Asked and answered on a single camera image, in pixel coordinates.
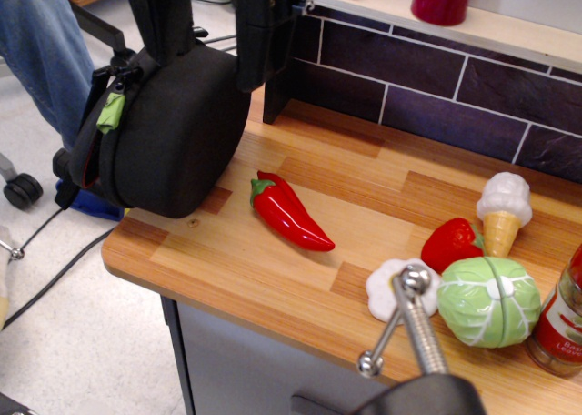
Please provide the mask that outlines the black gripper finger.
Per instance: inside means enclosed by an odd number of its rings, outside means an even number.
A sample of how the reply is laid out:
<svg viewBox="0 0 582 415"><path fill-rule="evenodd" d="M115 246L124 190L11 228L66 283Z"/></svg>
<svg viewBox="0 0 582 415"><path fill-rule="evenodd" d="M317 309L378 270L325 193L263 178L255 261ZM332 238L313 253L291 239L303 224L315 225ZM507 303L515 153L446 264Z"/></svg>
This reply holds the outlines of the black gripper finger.
<svg viewBox="0 0 582 415"><path fill-rule="evenodd" d="M300 14L299 0L237 0L239 90L250 93L286 67Z"/></svg>
<svg viewBox="0 0 582 415"><path fill-rule="evenodd" d="M147 53L168 65L193 43L191 0L129 0Z"/></svg>

